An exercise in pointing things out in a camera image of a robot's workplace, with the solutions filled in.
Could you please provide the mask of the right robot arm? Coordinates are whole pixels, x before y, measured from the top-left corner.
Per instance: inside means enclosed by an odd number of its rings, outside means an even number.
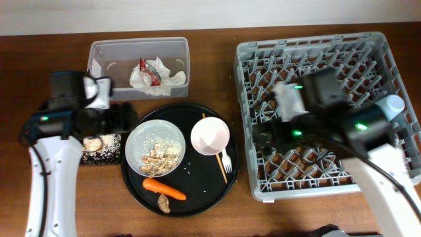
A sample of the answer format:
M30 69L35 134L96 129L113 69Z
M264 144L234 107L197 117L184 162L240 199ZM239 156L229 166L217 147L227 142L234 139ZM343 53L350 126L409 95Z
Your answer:
M391 121L405 104L396 95L354 107L334 68L278 82L269 95L280 118L253 126L257 146L286 152L319 145L336 154L364 194L384 236L420 235L420 197Z

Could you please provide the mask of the wooden chopstick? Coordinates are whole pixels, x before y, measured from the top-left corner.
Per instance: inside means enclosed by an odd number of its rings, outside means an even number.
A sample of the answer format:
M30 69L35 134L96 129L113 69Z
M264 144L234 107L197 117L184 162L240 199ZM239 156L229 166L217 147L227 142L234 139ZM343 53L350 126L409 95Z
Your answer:
M202 117L203 117L203 119L205 119L205 118L206 118L206 114L202 113ZM225 171L224 171L224 167L223 167L223 165L222 165L222 161L221 161L221 158L220 158L220 156L219 156L219 153L217 153L215 156L216 156L216 159L217 159L217 161L218 161L218 164L219 164L219 167L220 167L220 170L221 170L221 173L222 173L223 179L224 179L225 183L226 183L226 184L228 184L228 180L227 180L227 178L226 178L226 173L225 173Z

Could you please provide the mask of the white plastic fork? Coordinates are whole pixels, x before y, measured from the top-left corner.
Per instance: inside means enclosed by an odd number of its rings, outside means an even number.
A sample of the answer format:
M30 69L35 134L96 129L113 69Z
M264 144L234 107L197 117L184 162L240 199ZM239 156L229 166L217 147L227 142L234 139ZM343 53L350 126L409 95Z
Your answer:
M232 172L232 160L230 156L227 154L226 149L222 150L222 164L223 164L224 171L226 174Z

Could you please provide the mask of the pink bowl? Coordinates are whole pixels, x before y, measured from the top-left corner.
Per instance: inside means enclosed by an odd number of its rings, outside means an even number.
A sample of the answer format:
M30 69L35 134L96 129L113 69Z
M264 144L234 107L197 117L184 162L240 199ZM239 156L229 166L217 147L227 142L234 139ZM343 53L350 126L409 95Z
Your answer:
M202 155L216 155L230 141L228 125L220 118L206 117L198 121L191 130L193 148Z

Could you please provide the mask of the grey plate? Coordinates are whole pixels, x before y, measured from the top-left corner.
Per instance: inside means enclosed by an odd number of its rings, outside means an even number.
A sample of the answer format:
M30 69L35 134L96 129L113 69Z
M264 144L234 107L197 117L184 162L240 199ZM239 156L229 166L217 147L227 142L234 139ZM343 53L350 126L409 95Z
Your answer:
M143 165L141 157L152 148L152 143L156 138L164 138L180 142L184 147L184 151L182 152L182 160L184 158L186 151L186 141L181 130L176 125L166 120L160 119L142 122L129 134L124 148L126 162L135 173L141 176L149 177L145 173L141 172L139 168Z

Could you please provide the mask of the light blue cup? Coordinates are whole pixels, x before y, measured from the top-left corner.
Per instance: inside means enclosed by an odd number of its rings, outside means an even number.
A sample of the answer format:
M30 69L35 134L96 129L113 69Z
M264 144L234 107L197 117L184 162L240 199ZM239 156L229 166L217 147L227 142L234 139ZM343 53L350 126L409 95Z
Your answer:
M392 121L405 108L405 102L398 95L388 95L375 102L384 112L388 121Z

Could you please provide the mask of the brown ginger piece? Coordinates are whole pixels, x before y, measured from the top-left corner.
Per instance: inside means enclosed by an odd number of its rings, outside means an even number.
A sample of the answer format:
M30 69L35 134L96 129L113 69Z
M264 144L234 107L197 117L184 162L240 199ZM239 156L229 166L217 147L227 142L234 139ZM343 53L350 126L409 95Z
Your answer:
M163 212L163 213L170 213L170 205L169 205L169 199L164 195L161 194L158 198L157 204L159 206L159 209Z

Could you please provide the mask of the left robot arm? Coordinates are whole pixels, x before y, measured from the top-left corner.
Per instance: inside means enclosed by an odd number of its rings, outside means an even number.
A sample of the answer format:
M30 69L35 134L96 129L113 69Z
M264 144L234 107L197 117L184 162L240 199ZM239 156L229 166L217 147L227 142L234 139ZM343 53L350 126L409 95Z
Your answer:
M76 179L84 138L119 134L136 125L130 103L111 104L114 83L67 70L50 77L51 95L22 126L32 183L26 236L76 235Z

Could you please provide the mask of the red snack wrapper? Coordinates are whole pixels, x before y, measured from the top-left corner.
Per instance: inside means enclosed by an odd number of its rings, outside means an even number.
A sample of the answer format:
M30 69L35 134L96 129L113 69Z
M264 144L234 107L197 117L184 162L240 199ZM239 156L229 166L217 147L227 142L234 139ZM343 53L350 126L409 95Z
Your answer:
M139 73L146 86L152 87L161 84L161 76L159 73L143 58L139 59Z

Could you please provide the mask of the orange carrot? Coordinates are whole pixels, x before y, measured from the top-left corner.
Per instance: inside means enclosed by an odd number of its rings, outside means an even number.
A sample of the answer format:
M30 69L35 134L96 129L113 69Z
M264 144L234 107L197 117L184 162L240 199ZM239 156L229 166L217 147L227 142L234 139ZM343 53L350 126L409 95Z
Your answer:
M167 186L166 184L163 184L153 178L146 178L143 181L142 186L146 190L164 194L180 201L185 201L187 199L186 195L183 194L182 192L170 186Z

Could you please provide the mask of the white napkin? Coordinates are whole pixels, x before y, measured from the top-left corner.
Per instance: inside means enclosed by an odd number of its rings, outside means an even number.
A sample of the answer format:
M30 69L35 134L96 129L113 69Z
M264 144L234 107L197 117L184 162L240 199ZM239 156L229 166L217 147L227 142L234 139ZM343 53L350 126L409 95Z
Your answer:
M145 88L147 95L169 96L171 89L169 86L181 86L186 82L186 74L184 71L177 72L174 76L170 76L170 70L164 66L162 61L157 57L155 60L146 60L153 66L161 76L161 84L159 86L146 86L139 73L139 64L135 66L130 75L129 84L133 88Z

